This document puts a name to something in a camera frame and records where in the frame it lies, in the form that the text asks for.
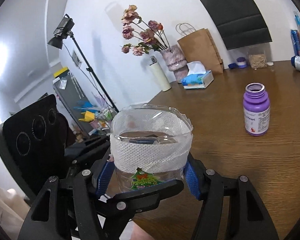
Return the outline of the dried pink flowers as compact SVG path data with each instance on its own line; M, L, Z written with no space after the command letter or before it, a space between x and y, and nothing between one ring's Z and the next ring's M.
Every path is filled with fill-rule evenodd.
M162 23L155 20L145 22L137 12L136 5L129 5L121 18L122 37L126 41L137 40L136 44L127 43L121 47L124 54L134 56L149 55L150 51L162 52L170 48Z

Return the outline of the blue lid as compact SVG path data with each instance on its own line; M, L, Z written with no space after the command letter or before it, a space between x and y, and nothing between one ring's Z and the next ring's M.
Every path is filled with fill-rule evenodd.
M237 68L237 64L231 63L228 65L228 67L229 67L229 69L235 69L235 68Z

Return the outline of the black folding chair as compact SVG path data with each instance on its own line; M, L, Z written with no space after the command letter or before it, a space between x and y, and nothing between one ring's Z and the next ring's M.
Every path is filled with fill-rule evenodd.
M53 94L0 124L0 157L30 201L50 176L65 179L88 168L109 146L106 135L76 142L67 119L57 110Z

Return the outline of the brown paper bag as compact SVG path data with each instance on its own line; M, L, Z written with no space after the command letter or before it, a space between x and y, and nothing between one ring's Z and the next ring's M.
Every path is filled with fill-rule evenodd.
M208 29L196 30L189 23L179 23L175 30L181 35L178 44L188 62L200 61L214 75L223 73L223 60Z

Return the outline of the grey refrigerator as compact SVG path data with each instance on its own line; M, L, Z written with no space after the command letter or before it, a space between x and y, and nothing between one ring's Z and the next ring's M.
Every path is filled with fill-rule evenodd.
M90 128L87 124L80 124L77 120L77 118L80 117L80 113L79 111L73 109L73 107L76 105L76 102L79 100L79 92L83 93L83 90L81 89L75 76L72 74L72 72L70 72L70 70L68 70L68 68L64 67L55 72L54 77L55 79L53 80L53 88L57 94L57 98L59 98L65 109L68 111L69 115L75 122L75 126L79 128L86 137L92 136L88 134L92 128Z

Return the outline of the clear jar with grains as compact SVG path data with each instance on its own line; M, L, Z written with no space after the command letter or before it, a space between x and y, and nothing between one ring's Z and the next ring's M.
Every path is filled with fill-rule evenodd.
M248 57L251 68L259 69L267 67L267 58L262 46L250 46L248 48Z

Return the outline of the small blue-white jar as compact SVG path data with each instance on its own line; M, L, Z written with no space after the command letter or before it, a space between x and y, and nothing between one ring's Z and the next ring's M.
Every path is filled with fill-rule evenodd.
M245 57L238 57L236 59L236 64L238 68L246 68L248 66L246 58Z

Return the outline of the white thermos bottle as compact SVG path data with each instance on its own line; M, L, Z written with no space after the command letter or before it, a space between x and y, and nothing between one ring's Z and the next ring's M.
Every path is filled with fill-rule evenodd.
M157 84L160 86L161 90L163 92L166 92L169 89L171 89L171 85L157 59L154 56L151 56L150 61L151 62L149 64L149 69L154 75L155 80Z

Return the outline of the pink ceramic vase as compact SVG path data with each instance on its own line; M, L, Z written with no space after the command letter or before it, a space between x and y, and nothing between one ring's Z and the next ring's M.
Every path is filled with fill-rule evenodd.
M168 70L174 74L176 81L182 83L182 79L188 75L189 68L181 48L175 44L162 50L160 54Z

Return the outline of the black paper bag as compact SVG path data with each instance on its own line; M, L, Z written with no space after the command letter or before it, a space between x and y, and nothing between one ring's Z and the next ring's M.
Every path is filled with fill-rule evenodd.
M272 41L268 26L254 0L200 0L227 50Z

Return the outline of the blue drink can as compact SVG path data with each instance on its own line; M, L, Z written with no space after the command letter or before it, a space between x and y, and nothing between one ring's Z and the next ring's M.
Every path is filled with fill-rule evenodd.
M297 30L290 31L295 56L300 56L300 35Z

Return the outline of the blue tissue box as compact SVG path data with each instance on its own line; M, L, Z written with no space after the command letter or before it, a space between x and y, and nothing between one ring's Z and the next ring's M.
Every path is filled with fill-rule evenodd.
M207 70L200 61L187 64L189 72L181 80L184 89L206 89L214 80L211 70Z

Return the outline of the cart with colourful items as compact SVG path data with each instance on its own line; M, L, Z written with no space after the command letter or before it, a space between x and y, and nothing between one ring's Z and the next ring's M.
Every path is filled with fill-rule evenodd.
M110 126L117 111L106 100L106 96L94 95L96 105L93 105L83 93L79 92L79 100L76 102L74 110L79 111L80 117L77 118L80 124L87 124L91 131L89 135L108 135Z

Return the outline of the purple pill bottle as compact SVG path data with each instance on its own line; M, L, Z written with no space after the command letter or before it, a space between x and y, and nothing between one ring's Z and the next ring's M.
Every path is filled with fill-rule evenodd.
M245 130L250 135L257 137L267 132L270 122L270 100L263 84L246 85L243 113Z

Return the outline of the clear plastic cup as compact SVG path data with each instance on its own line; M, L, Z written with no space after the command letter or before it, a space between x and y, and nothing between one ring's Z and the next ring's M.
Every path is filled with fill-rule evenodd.
M173 107L146 104L117 113L110 127L110 153L119 190L182 180L192 131L190 119Z

